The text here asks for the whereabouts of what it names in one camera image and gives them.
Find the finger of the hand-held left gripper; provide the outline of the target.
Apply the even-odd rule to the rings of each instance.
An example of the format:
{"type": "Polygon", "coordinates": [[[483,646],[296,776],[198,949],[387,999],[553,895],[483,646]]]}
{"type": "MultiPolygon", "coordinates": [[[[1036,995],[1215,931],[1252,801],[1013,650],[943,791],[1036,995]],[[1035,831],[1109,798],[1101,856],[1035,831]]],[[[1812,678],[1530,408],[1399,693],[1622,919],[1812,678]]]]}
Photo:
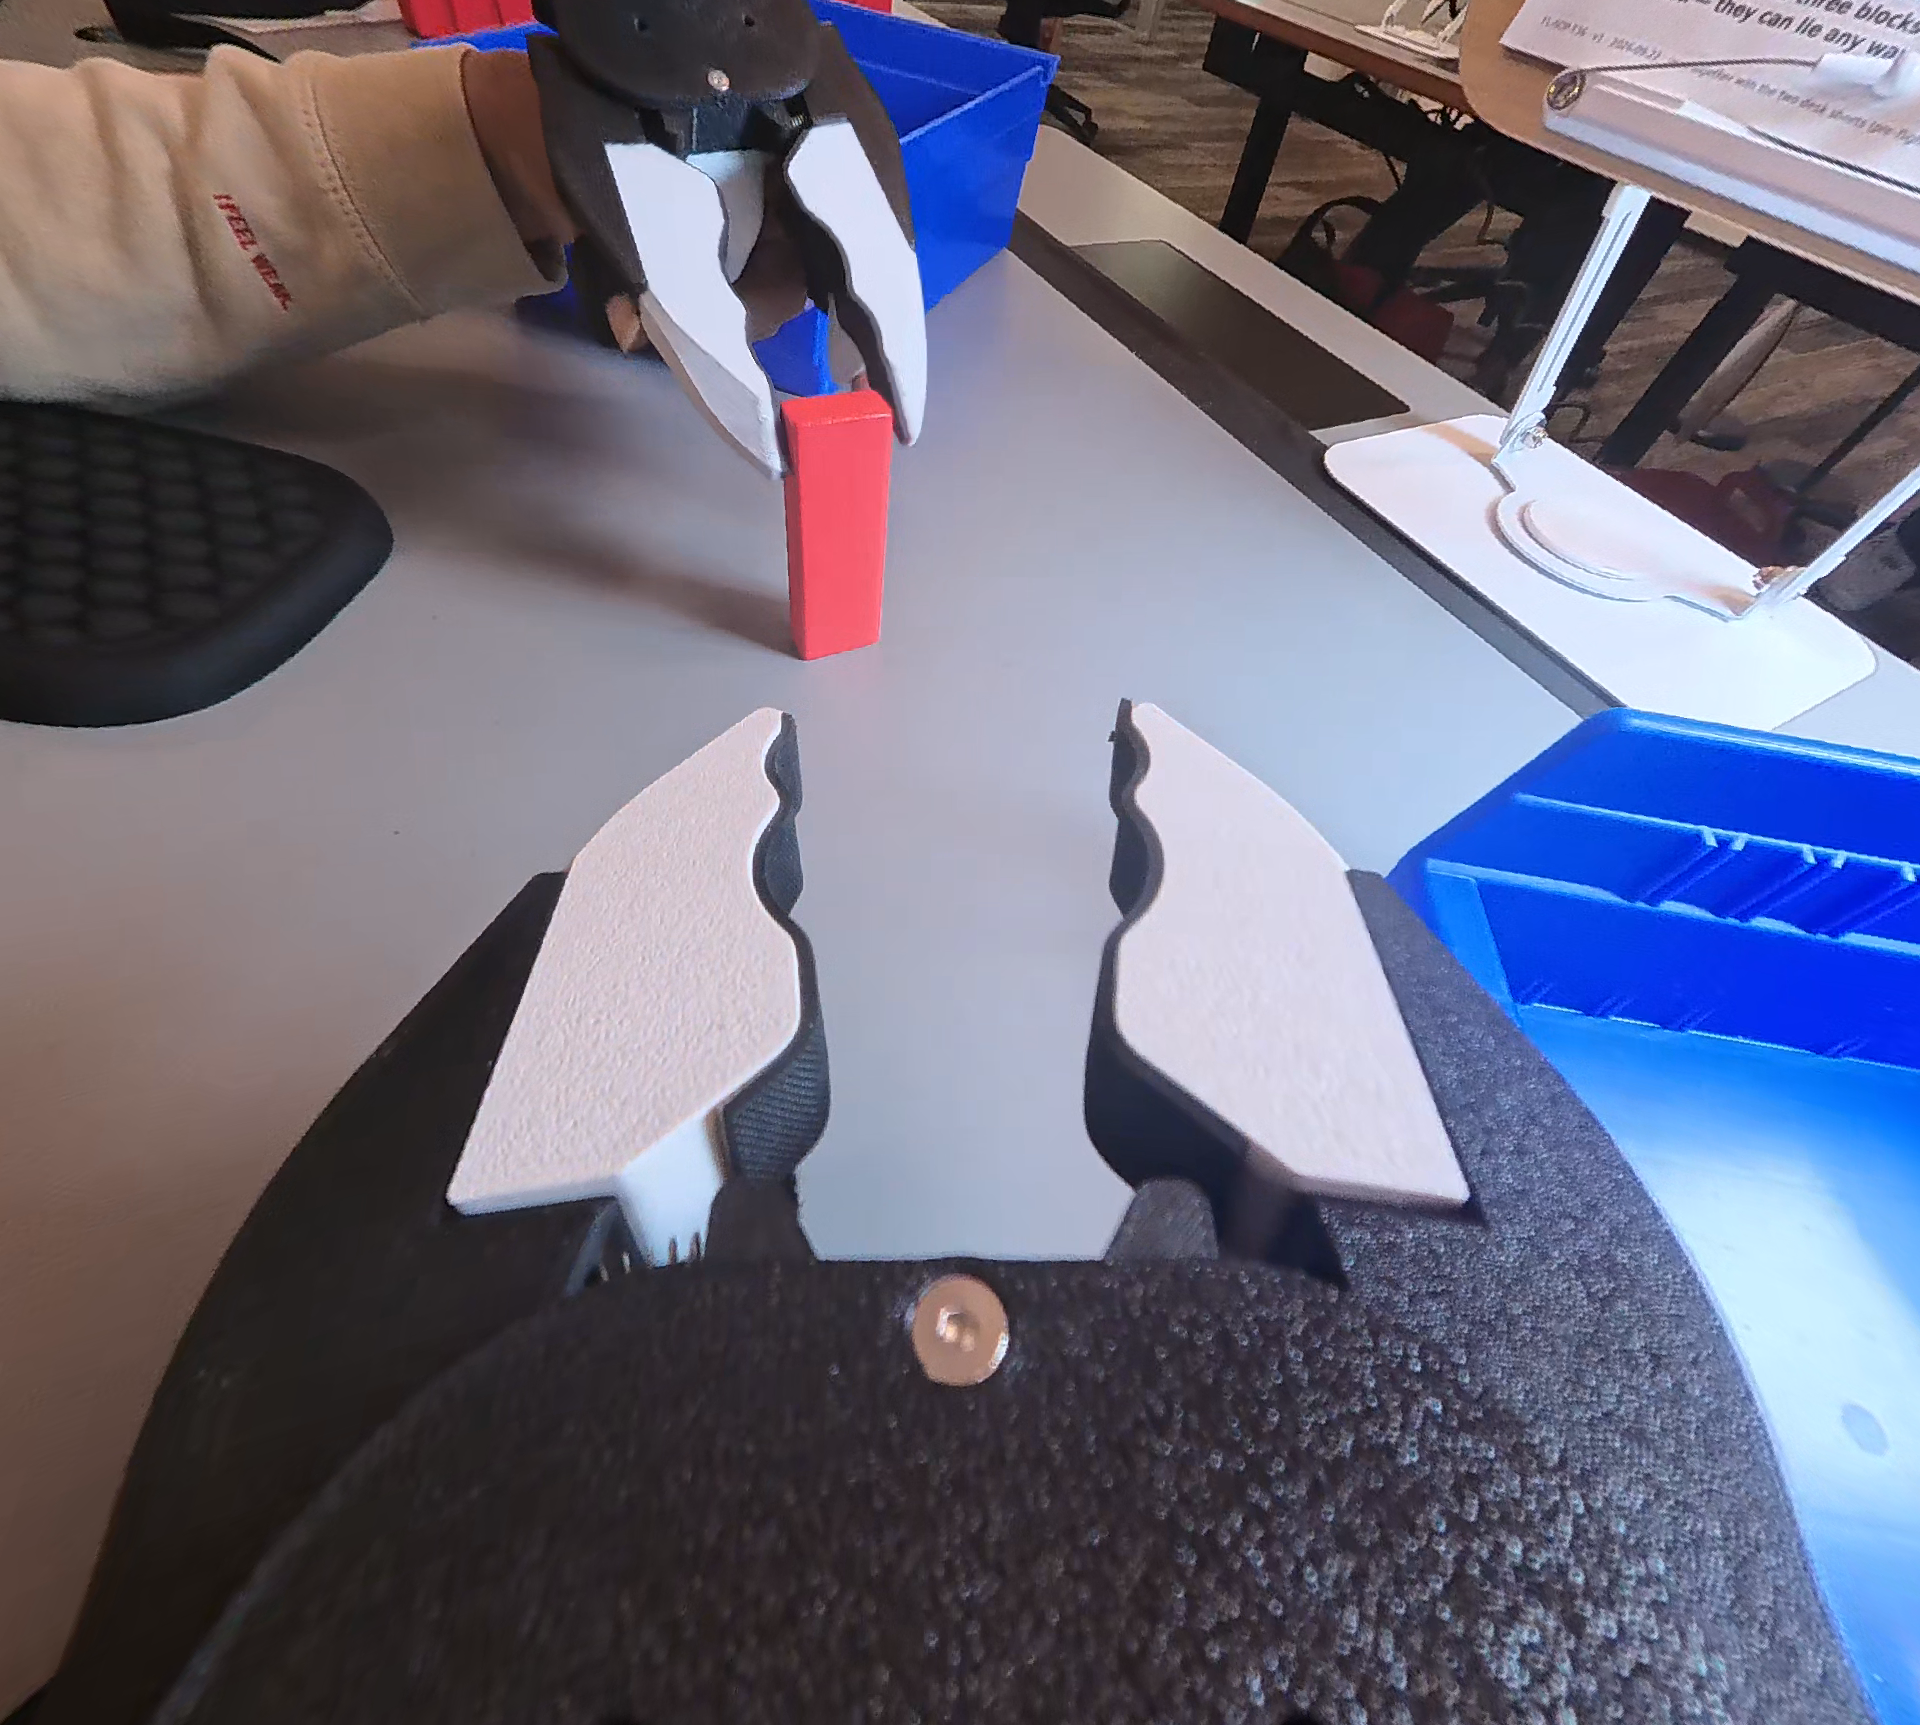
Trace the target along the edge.
{"type": "Polygon", "coordinates": [[[921,266],[853,124],[806,125],[789,151],[789,201],[809,291],[910,447],[927,415],[921,266]]]}
{"type": "Polygon", "coordinates": [[[782,473],[774,388],[725,275],[722,188],[653,144],[608,147],[608,166],[636,243],[644,338],[717,434],[759,473],[782,473]]]}

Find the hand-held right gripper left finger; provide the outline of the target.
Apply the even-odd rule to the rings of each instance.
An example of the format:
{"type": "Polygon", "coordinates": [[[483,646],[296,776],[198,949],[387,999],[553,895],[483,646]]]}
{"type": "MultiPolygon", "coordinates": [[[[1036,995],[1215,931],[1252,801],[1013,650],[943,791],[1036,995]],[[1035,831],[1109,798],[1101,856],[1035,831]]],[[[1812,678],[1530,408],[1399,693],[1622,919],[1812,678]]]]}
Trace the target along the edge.
{"type": "Polygon", "coordinates": [[[828,1124],[799,723],[755,708],[569,864],[451,1167],[457,1213],[612,1200],[637,1254],[708,1250],[731,1183],[790,1185],[828,1124]]]}

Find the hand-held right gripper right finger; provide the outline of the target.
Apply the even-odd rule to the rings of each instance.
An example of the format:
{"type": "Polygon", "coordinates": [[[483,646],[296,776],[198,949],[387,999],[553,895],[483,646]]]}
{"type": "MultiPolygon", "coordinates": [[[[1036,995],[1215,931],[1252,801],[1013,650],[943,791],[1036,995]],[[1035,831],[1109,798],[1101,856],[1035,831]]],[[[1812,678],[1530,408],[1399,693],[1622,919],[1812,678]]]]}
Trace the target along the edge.
{"type": "Polygon", "coordinates": [[[1155,704],[1120,704],[1111,748],[1097,1155],[1138,1191],[1197,1185],[1217,1224],[1278,1224],[1294,1200],[1464,1213],[1469,1174],[1347,861],[1155,704]]]}

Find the blue plastic bin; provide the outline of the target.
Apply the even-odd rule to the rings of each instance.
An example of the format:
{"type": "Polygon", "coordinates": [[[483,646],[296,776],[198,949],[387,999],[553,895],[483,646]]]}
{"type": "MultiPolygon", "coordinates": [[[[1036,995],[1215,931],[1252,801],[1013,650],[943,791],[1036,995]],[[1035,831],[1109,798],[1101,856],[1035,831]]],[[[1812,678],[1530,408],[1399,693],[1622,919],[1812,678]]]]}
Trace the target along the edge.
{"type": "MultiPolygon", "coordinates": [[[[1059,60],[841,0],[809,5],[841,35],[898,133],[932,311],[1010,246],[1059,60]]],[[[547,334],[593,343],[573,285],[519,300],[515,318],[547,334]]],[[[838,389],[828,365],[828,319],[814,307],[755,343],[755,358],[777,394],[838,389]]]]}
{"type": "Polygon", "coordinates": [[[1390,885],[1663,1208],[1864,1696],[1917,1721],[1914,761],[1614,708],[1390,885]]]}

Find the red wooden block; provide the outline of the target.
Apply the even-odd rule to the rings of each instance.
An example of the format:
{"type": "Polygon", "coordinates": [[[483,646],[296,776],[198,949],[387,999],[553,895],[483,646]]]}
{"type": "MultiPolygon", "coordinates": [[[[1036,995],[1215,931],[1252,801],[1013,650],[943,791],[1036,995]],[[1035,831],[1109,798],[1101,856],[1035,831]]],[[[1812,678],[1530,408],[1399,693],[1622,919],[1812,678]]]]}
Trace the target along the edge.
{"type": "Polygon", "coordinates": [[[894,413],[873,393],[789,399],[781,410],[789,625],[806,662],[880,639],[894,413]]]}

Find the person's left forearm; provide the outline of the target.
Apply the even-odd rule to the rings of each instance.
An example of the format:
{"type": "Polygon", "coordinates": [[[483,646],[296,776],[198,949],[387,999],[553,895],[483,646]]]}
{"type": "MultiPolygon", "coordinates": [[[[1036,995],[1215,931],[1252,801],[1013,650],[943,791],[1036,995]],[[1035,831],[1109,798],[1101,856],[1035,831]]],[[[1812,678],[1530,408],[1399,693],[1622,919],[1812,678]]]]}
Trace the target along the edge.
{"type": "Polygon", "coordinates": [[[6,60],[6,402],[158,408],[554,290],[478,151],[470,50],[6,60]]]}

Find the wooden office table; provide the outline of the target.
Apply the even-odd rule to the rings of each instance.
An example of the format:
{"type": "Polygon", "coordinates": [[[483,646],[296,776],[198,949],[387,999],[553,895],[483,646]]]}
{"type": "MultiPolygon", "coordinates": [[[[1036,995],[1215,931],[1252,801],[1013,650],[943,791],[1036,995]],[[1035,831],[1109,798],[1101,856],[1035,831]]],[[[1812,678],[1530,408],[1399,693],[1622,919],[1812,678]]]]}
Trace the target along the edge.
{"type": "MultiPolygon", "coordinates": [[[[1177,2],[1212,16],[1205,71],[1258,100],[1217,222],[1224,236],[1251,241],[1286,132],[1297,122],[1402,166],[1402,183],[1361,230],[1358,266],[1381,277],[1382,294],[1407,287],[1429,243],[1470,212],[1492,203],[1518,218],[1492,287],[1493,340],[1474,377],[1475,393],[1508,404],[1523,360],[1567,302],[1614,183],[1492,129],[1459,74],[1364,33],[1347,14],[1300,0],[1177,2]]],[[[1775,296],[1914,349],[1914,305],[1756,240],[1742,241],[1727,266],[1730,287],[1617,425],[1603,464],[1638,464],[1775,296]]]]}

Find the white document stand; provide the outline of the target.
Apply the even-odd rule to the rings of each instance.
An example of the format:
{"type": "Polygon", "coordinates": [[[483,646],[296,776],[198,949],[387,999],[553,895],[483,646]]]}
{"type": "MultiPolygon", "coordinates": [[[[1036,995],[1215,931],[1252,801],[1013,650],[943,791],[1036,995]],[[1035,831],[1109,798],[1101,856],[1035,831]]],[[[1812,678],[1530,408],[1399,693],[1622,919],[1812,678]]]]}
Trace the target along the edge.
{"type": "Polygon", "coordinates": [[[1779,243],[1823,246],[1914,302],[1914,74],[1806,63],[1778,92],[1798,124],[1739,124],[1638,75],[1557,74],[1527,139],[1617,177],[1513,413],[1328,451],[1331,481],[1612,704],[1778,732],[1876,673],[1863,636],[1812,605],[1887,522],[1914,473],[1804,562],[1753,562],[1548,439],[1548,397],[1655,196],[1699,201],[1779,243]]]}

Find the black wrist rest pad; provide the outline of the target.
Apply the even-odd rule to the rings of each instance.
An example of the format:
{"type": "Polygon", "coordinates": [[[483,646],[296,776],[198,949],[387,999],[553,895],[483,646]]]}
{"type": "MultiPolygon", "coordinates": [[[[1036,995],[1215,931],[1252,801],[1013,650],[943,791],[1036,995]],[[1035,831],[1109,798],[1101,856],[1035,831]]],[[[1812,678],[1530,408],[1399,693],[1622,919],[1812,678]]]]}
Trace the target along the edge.
{"type": "Polygon", "coordinates": [[[134,728],[249,690],[381,572],[345,473],[255,443],[3,408],[3,721],[134,728]]]}

